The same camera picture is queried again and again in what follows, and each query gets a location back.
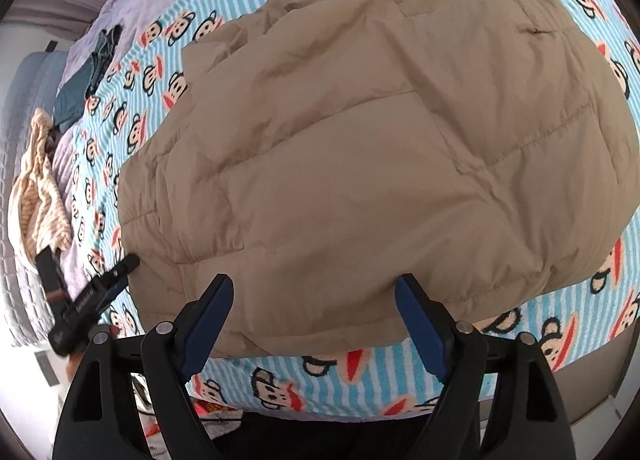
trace metal screw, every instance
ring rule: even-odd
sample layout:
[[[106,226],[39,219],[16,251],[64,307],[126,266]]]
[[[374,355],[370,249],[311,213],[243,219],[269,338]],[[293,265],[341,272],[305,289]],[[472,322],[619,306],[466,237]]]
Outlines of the metal screw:
[[[522,332],[518,337],[527,346],[536,344],[536,338],[533,337],[533,335],[531,335],[529,332]]]
[[[456,323],[456,330],[461,334],[471,334],[474,331],[474,327],[471,323],[466,321],[458,321]]]
[[[174,325],[172,323],[163,321],[161,323],[158,323],[158,326],[156,326],[156,333],[159,333],[160,335],[167,335],[170,334],[173,329]]]
[[[107,332],[98,332],[96,335],[94,335],[94,343],[96,343],[97,345],[105,344],[108,339],[109,334],[107,334]]]

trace black pants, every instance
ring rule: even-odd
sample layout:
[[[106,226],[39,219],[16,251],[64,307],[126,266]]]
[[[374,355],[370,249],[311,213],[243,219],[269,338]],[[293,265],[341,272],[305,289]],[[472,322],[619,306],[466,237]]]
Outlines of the black pants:
[[[225,460],[401,460],[428,416],[380,422],[297,422],[245,413],[214,443]]]

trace crumpled beige garment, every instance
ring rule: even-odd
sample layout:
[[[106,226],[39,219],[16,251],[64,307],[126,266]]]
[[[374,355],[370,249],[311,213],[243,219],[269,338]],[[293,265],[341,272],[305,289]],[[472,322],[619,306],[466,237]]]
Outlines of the crumpled beige garment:
[[[9,241],[22,264],[34,271],[39,252],[47,246],[54,252],[67,250],[72,239],[71,224],[45,152],[52,127],[49,114],[37,108],[31,119],[27,149],[20,161],[20,175],[9,197]]]

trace purple bedsheet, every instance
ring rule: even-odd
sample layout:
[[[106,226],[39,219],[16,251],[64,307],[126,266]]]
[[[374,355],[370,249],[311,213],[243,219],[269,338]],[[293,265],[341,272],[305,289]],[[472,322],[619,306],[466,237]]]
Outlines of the purple bedsheet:
[[[98,33],[102,29],[110,30],[118,23],[123,26],[122,36],[113,58],[114,62],[120,61],[132,47],[136,37],[142,34],[174,1],[108,0],[89,32],[81,37],[69,50],[60,86],[75,74],[82,66],[82,63],[89,57],[98,40]]]

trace gray quilted cushion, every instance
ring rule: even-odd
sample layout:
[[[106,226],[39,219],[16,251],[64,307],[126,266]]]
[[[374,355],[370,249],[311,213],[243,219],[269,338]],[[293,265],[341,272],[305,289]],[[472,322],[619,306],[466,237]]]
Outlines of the gray quilted cushion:
[[[11,187],[20,171],[20,158],[27,145],[33,111],[41,107],[52,112],[66,56],[67,52],[27,56],[15,73],[0,112],[0,313],[15,346],[43,341],[52,325],[51,312],[37,274],[25,270],[9,243],[7,212]]]

